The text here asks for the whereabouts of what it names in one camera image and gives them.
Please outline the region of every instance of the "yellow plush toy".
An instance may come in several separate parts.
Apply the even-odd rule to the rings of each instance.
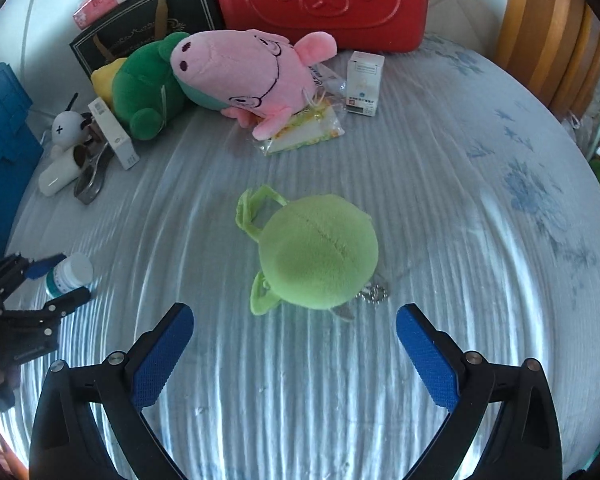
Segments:
[[[91,84],[98,97],[102,97],[107,106],[113,111],[113,78],[116,76],[126,57],[121,57],[108,65],[97,69],[91,74]]]

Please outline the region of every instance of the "plush toy leg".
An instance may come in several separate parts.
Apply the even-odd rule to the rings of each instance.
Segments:
[[[283,108],[273,117],[268,117],[258,124],[253,129],[253,137],[258,140],[270,139],[285,127],[293,114],[294,112],[291,108]]]
[[[256,274],[256,279],[251,286],[251,313],[254,316],[262,316],[277,307],[280,301],[282,298],[268,288],[264,274],[262,272]]]
[[[129,123],[131,136],[139,140],[153,139],[162,129],[162,116],[153,108],[138,110]]]
[[[269,186],[260,186],[255,193],[251,188],[245,191],[238,199],[238,206],[235,210],[235,223],[256,242],[262,229],[253,225],[253,219],[256,218],[266,198],[275,200],[281,206],[288,204],[288,201],[280,193],[276,193]]]
[[[255,115],[248,110],[236,108],[235,106],[224,108],[220,110],[220,113],[230,119],[238,119],[238,124],[240,124],[241,128],[248,128],[256,123]]]

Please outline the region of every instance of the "white cylindrical container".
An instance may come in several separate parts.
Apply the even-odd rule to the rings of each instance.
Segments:
[[[46,275],[46,291],[52,298],[62,296],[93,281],[93,266],[81,253],[62,260]]]
[[[38,177],[38,187],[45,196],[55,195],[80,176],[89,160],[89,150],[78,144],[66,150]]]

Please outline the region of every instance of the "pig eye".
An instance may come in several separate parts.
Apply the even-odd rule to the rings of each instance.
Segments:
[[[276,41],[265,40],[264,38],[258,38],[258,41],[267,47],[267,50],[272,53],[274,56],[279,56],[282,53],[282,49],[280,48],[280,44]]]
[[[257,108],[262,104],[262,99],[259,97],[229,97],[229,102],[238,108]]]

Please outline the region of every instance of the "plush toy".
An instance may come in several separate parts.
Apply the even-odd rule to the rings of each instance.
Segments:
[[[141,46],[113,78],[116,117],[136,139],[153,139],[184,106],[185,95],[169,63],[180,38],[170,34],[164,40]]]
[[[125,61],[126,57],[119,57],[117,60],[95,70],[91,74],[91,84],[93,85],[94,92],[96,92],[98,97],[102,97],[102,100],[114,113],[113,78],[119,72],[120,67],[122,67]]]
[[[253,225],[265,198],[282,207],[263,229]],[[266,313],[280,301],[332,311],[352,300],[378,265],[371,218],[336,195],[288,202],[269,186],[245,191],[235,221],[259,245],[262,270],[251,288],[251,312]]]
[[[264,118],[253,131],[264,140],[314,97],[308,67],[336,53],[336,41],[326,32],[312,32],[291,46],[287,38],[259,30],[210,30],[181,40],[171,66],[184,86],[213,99],[216,109],[224,104],[222,114],[241,126],[253,123],[253,115]]]

